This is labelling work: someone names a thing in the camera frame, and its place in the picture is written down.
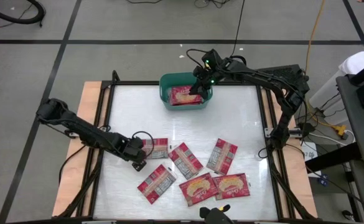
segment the yellow cable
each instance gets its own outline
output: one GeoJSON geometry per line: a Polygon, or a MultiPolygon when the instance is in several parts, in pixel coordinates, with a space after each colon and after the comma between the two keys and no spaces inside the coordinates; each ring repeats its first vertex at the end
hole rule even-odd
{"type": "MultiPolygon", "coordinates": [[[[319,13],[317,14],[317,18],[316,18],[316,21],[314,23],[314,27],[313,27],[313,30],[312,30],[312,35],[310,36],[310,40],[309,40],[309,44],[307,46],[307,52],[306,52],[306,64],[305,64],[305,75],[307,75],[307,70],[309,69],[309,57],[310,57],[310,48],[312,47],[312,41],[313,41],[313,37],[314,37],[314,34],[315,34],[315,31],[316,31],[316,28],[317,28],[317,24],[319,23],[319,18],[320,18],[320,15],[324,9],[324,4],[325,4],[325,0],[323,0],[321,2],[321,6],[320,6],[320,10],[319,10],[319,13]]],[[[312,115],[312,118],[313,120],[315,121],[318,121],[318,119],[313,115],[313,113],[311,112],[310,110],[310,107],[307,106],[307,110],[309,111],[310,115],[312,115]]],[[[331,125],[331,124],[327,124],[327,123],[323,123],[321,121],[318,121],[319,124],[322,124],[324,126],[328,126],[328,127],[332,127],[332,128],[337,128],[339,126],[335,126],[335,125],[331,125]]]]}

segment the wooden board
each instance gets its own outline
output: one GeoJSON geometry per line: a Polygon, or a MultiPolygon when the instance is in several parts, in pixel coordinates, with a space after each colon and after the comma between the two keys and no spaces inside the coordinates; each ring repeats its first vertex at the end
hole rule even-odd
{"type": "MultiPolygon", "coordinates": [[[[80,100],[80,105],[78,107],[77,115],[82,119],[87,120],[90,123],[93,123],[96,115],[96,107],[98,103],[98,96],[100,94],[100,86],[101,82],[85,82],[83,87],[83,92],[80,100]]],[[[281,116],[280,106],[276,103],[276,99],[274,95],[273,97],[273,105],[277,119],[281,116]]],[[[106,102],[108,98],[108,91],[105,95],[105,100],[103,103],[102,114],[100,119],[100,125],[103,124],[103,118],[105,116],[106,110],[106,102]]],[[[270,113],[268,101],[266,99],[266,93],[263,91],[263,103],[265,107],[265,114],[268,126],[271,127],[270,113]]],[[[291,120],[289,127],[295,127],[295,121],[291,120]]],[[[301,145],[299,144],[299,140],[290,139],[287,142],[290,145],[296,146],[299,149],[301,145]]],[[[67,157],[72,155],[76,150],[82,147],[79,139],[72,139],[70,141],[70,145],[68,147],[67,157]]],[[[310,188],[309,178],[307,176],[305,161],[302,157],[302,154],[294,149],[291,146],[284,147],[284,160],[286,162],[286,169],[288,173],[289,185],[291,190],[295,193],[295,196],[299,199],[301,204],[305,206],[307,211],[313,216],[317,216],[317,212],[314,205],[313,195],[310,188]]],[[[62,213],[68,204],[73,200],[74,196],[78,193],[82,185],[83,173],[85,170],[86,157],[88,155],[88,149],[82,150],[75,157],[70,159],[67,165],[64,167],[62,181],[58,188],[56,203],[53,210],[53,216],[62,213]]],[[[287,211],[287,203],[285,198],[285,193],[279,187],[282,210],[284,217],[288,217],[287,211]]],[[[88,205],[91,197],[91,189],[88,191],[85,197],[85,206],[83,209],[83,215],[88,214],[88,205]]]]}
{"type": "MultiPolygon", "coordinates": [[[[95,121],[96,108],[100,94],[101,82],[85,82],[78,107],[77,116],[93,124],[95,121]]],[[[108,91],[105,94],[102,113],[100,116],[99,126],[103,125],[105,117],[105,109],[107,105],[108,91]]],[[[79,138],[71,139],[68,147],[67,158],[70,157],[83,145],[79,138]]],[[[94,160],[91,166],[93,170],[96,162],[98,151],[95,151],[94,160]]],[[[70,159],[63,168],[62,180],[58,187],[57,198],[53,209],[52,216],[61,214],[70,202],[74,199],[78,191],[81,189],[83,173],[85,171],[86,159],[88,157],[88,148],[84,148],[72,159],[70,159]]],[[[89,201],[91,197],[91,187],[85,196],[85,204],[83,207],[83,215],[88,214],[89,201]]]]}

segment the red snack bag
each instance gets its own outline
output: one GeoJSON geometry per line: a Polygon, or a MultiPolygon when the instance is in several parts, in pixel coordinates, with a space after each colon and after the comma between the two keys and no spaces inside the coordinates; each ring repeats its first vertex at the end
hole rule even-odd
{"type": "Polygon", "coordinates": [[[207,167],[214,170],[217,174],[226,175],[236,152],[237,146],[218,139],[207,163],[207,167]]]}
{"type": "Polygon", "coordinates": [[[184,142],[170,152],[168,156],[174,161],[177,168],[187,180],[197,175],[203,168],[201,162],[198,161],[184,142]]]}
{"type": "Polygon", "coordinates": [[[188,206],[202,202],[218,193],[218,189],[209,173],[184,182],[179,187],[186,198],[188,206]]]}
{"type": "Polygon", "coordinates": [[[219,191],[216,195],[217,200],[250,195],[245,174],[214,177],[213,182],[219,191]]]}
{"type": "Polygon", "coordinates": [[[139,185],[138,189],[153,204],[175,180],[176,176],[173,176],[164,165],[160,165],[139,185]]]}
{"type": "Polygon", "coordinates": [[[168,158],[168,139],[153,139],[154,140],[154,149],[152,149],[152,141],[151,139],[143,139],[143,148],[142,150],[146,152],[148,155],[151,150],[152,153],[147,159],[163,159],[168,158]]]}
{"type": "Polygon", "coordinates": [[[169,104],[177,105],[197,105],[202,103],[200,95],[189,95],[192,86],[175,86],[170,90],[169,104]]]}

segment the table leg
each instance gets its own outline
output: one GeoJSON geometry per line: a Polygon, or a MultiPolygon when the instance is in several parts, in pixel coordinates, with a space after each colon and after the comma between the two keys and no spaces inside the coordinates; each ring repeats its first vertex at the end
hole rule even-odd
{"type": "Polygon", "coordinates": [[[335,166],[344,162],[349,162],[350,160],[357,160],[361,158],[362,155],[360,154],[357,143],[354,142],[335,151],[308,160],[305,162],[305,164],[313,172],[316,172],[327,167],[335,166]]]}

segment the white table surface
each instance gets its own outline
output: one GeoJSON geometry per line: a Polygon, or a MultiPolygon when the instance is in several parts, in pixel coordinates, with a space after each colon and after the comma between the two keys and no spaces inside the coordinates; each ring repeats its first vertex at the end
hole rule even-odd
{"type": "MultiPolygon", "coordinates": [[[[131,162],[105,152],[94,218],[201,220],[200,207],[230,204],[227,215],[232,220],[277,220],[268,162],[257,156],[264,136],[255,86],[215,86],[207,107],[190,111],[166,110],[158,86],[116,86],[110,126],[127,137],[147,131],[154,138],[168,138],[173,149],[184,142],[204,167],[218,138],[235,144],[238,149],[228,174],[245,173],[251,195],[217,201],[211,197],[188,207],[179,188],[186,179],[170,159],[147,160],[143,170],[136,172],[131,162]],[[151,205],[137,186],[159,164],[170,167],[177,180],[151,205]]],[[[206,167],[198,175],[207,172],[218,176],[206,167]]]]}

